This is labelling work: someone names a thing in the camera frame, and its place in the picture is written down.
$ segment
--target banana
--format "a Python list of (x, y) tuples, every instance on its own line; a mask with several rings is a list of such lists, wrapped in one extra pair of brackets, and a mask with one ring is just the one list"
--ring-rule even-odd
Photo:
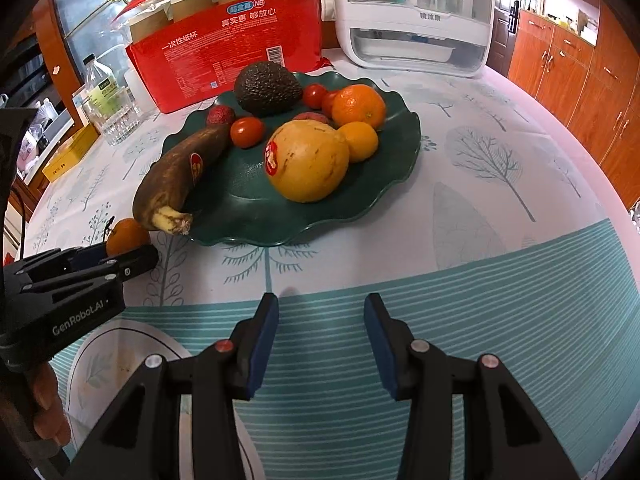
[(138, 186), (133, 218), (148, 231), (188, 234), (193, 216), (180, 209), (204, 171), (228, 145), (229, 125), (214, 124), (166, 152)]

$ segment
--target tomato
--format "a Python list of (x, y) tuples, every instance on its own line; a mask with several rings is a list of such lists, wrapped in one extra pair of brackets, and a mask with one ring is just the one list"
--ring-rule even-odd
[(243, 117), (231, 125), (231, 142), (238, 148), (250, 148), (262, 140), (264, 130), (260, 119)]
[(334, 99), (340, 90), (333, 90), (322, 99), (322, 113), (331, 119), (331, 111), (334, 109)]
[(327, 90), (324, 86), (314, 83), (305, 88), (302, 94), (302, 102), (312, 110), (319, 110), (322, 108), (322, 99), (327, 94)]

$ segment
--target silver screw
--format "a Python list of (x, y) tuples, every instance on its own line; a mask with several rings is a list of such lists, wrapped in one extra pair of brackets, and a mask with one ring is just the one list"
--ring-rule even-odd
[(162, 357), (158, 354), (152, 354), (145, 359), (147, 368), (158, 368), (162, 364)]
[(500, 364), (500, 359), (498, 359), (495, 355), (485, 354), (480, 359), (480, 362), (487, 368), (497, 368)]
[(431, 346), (424, 339), (414, 339), (411, 341), (411, 350), (414, 352), (424, 354), (429, 351), (429, 348), (431, 348)]

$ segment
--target finger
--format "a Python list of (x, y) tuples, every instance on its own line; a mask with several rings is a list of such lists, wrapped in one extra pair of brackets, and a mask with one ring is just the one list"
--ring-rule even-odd
[(65, 412), (62, 410), (60, 398), (54, 400), (48, 410), (40, 410), (33, 417), (33, 427), (40, 438), (49, 440), (54, 438), (63, 424), (66, 424)]
[(69, 427), (69, 423), (66, 419), (62, 426), (60, 426), (60, 429), (53, 440), (55, 440), (56, 444), (60, 447), (66, 446), (71, 441), (71, 428)]
[(41, 364), (31, 375), (31, 391), (38, 405), (48, 410), (58, 398), (58, 378), (48, 363)]

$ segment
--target avocado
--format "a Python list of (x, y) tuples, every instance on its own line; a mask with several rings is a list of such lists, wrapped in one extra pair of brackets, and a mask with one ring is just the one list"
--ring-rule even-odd
[(302, 86), (282, 65), (258, 61), (240, 71), (234, 94), (244, 110), (265, 117), (291, 110), (302, 99)]

